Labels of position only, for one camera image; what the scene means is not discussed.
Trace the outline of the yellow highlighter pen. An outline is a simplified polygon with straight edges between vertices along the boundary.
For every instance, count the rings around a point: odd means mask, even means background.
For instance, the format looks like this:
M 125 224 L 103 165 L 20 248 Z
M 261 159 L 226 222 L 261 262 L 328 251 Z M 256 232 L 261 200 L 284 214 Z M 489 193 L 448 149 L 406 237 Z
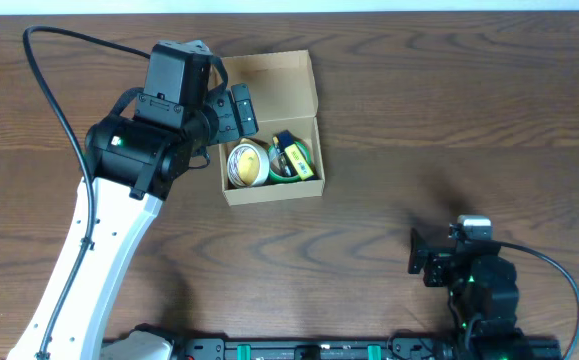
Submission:
M 280 141 L 281 149 L 285 157 L 291 163 L 296 174 L 302 181 L 310 180 L 315 177 L 309 162 L 298 147 L 298 143 L 289 131 L 283 131 L 276 135 Z

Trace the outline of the white tape roll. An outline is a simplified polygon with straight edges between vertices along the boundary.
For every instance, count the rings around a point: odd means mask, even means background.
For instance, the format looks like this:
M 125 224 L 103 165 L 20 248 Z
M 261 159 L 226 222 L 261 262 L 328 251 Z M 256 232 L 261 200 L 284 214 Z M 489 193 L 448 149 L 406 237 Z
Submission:
M 241 140 L 229 153 L 227 175 L 236 188 L 264 185 L 269 171 L 270 160 L 267 151 L 251 139 Z

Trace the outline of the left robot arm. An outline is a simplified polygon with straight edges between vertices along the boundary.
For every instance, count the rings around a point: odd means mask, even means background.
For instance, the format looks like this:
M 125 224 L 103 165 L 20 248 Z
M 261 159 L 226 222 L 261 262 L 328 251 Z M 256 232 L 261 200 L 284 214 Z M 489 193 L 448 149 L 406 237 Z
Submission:
M 173 182 L 209 146 L 255 134 L 249 89 L 200 40 L 160 41 L 144 87 L 125 91 L 75 147 L 77 202 L 48 285 L 11 359 L 96 359 L 142 237 Z

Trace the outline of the brown cardboard box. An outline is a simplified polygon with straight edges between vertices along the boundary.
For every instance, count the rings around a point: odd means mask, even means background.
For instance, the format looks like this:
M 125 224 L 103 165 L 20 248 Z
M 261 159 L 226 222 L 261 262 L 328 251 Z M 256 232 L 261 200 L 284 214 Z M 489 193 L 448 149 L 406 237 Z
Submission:
M 229 178 L 235 169 L 228 157 L 238 142 L 218 146 L 221 188 L 231 206 L 250 203 L 315 197 L 323 194 L 325 172 L 316 118 L 318 97 L 309 52 L 306 50 L 226 57 L 224 66 L 229 84 L 244 83 L 253 100 L 259 131 L 251 140 L 269 156 L 270 169 L 264 184 L 238 188 Z M 291 133 L 314 172 L 312 180 L 280 178 L 278 151 L 272 137 Z

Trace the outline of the yellow sticky note pad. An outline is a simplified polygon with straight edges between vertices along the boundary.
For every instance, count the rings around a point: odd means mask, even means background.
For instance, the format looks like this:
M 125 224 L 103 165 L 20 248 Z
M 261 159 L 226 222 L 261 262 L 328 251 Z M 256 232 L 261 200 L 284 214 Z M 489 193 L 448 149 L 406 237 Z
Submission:
M 253 150 L 246 150 L 242 153 L 238 163 L 238 174 L 246 186 L 256 182 L 260 172 L 260 159 Z

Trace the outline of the green tape roll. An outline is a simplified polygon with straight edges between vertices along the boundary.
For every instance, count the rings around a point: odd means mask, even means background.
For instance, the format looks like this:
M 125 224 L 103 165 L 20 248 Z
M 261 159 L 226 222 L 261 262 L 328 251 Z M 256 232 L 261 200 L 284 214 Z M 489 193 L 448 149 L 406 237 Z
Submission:
M 279 153 L 278 150 L 271 145 L 268 150 L 269 157 L 269 173 L 268 177 L 273 183 L 295 183 L 298 181 L 305 181 L 309 179 L 309 176 L 315 176 L 315 170 L 313 169 L 313 161 L 311 153 L 308 148 L 301 142 L 295 142 L 296 147 L 300 150 L 302 154 L 303 161 L 299 163 L 300 169 L 297 170 L 294 167 L 294 162 L 289 162 L 288 167 L 292 171 L 290 176 L 284 174 L 279 167 Z

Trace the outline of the yellow correction tape dispenser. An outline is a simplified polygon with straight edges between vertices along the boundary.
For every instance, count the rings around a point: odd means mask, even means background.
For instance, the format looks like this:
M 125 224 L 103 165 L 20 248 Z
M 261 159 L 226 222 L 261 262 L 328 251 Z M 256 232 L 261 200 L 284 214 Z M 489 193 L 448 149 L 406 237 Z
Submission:
M 291 177 L 293 175 L 291 171 L 291 167 L 287 163 L 286 157 L 284 155 L 284 151 L 281 149 L 280 141 L 277 136 L 272 138 L 274 148 L 277 152 L 277 159 L 279 164 L 279 169 L 282 172 L 284 177 Z

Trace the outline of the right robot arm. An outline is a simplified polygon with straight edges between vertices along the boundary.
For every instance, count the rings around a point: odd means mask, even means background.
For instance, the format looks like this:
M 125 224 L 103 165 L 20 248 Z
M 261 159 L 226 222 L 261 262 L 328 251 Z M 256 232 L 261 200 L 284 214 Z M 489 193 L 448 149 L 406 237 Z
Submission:
M 519 290 L 515 266 L 499 256 L 489 225 L 452 224 L 452 247 L 435 247 L 410 232 L 408 272 L 424 285 L 444 287 L 455 332 L 438 347 L 440 359 L 525 359 L 531 351 L 516 328 Z

